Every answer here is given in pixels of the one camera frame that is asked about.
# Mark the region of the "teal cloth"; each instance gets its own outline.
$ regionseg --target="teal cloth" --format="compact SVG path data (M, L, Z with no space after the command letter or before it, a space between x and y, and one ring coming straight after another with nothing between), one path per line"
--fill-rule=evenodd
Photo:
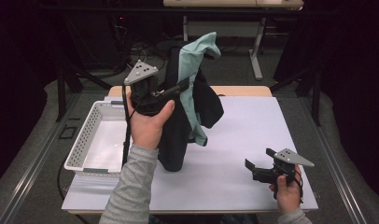
M180 94L180 101L186 111L192 132L189 139L194 139L196 144L205 146L207 136L202 130L199 116L195 113L192 91L193 82L198 73L204 54L207 53L215 59L221 56L221 52L216 46L216 32L203 35L196 41L184 46L180 50L178 58L178 82L189 78L189 88Z

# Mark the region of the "black and teal garment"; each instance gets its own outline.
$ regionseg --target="black and teal garment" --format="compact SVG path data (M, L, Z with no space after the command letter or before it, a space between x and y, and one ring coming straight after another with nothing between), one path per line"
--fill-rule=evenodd
M168 90L186 78L189 88L175 98L175 111L163 126L158 159L167 171L182 168L188 143L206 146L207 136L202 126L212 128L224 114L218 96L200 69L204 54L214 59L221 55L216 37L216 33L211 33L184 47L170 49L163 88Z

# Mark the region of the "hand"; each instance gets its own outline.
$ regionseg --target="hand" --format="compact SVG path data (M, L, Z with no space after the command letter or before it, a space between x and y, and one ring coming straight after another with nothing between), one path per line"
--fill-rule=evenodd
M298 165L295 165L295 170L298 172L295 174L295 178L301 182L301 170ZM292 181L287 185L286 177L280 175L277 178L277 208L280 213L290 213L300 207L300 186ZM270 185L269 189L274 191L274 185Z
M129 115L131 115L134 109L132 107L130 92L126 95L126 101L128 102ZM153 117L134 112L131 117L133 143L139 147L156 149L161 140L163 124L170 118L174 109L175 101L170 100L161 112Z

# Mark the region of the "basket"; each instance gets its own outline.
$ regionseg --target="basket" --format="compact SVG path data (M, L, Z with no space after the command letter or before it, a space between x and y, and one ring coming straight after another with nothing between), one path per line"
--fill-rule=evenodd
M64 168L79 175L119 176L126 126L121 102L95 102Z

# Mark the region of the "sleeve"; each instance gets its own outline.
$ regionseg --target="sleeve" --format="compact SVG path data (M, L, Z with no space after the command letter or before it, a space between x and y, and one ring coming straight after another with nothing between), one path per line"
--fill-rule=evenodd
M158 151L136 145L131 147L100 223L148 223Z
M283 216L277 219L279 224L312 224L311 220L305 216L305 213L299 207L296 210L284 214Z

